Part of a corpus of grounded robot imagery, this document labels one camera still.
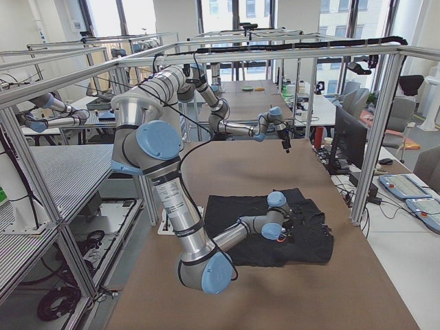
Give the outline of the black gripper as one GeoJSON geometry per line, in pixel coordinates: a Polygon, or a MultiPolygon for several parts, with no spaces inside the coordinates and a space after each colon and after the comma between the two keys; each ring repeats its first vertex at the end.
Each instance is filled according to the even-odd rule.
{"type": "Polygon", "coordinates": [[[278,135],[279,139],[281,140],[283,148],[290,149],[291,143],[290,143],[289,131],[288,131],[287,127],[277,129],[277,135],[278,135]]]}

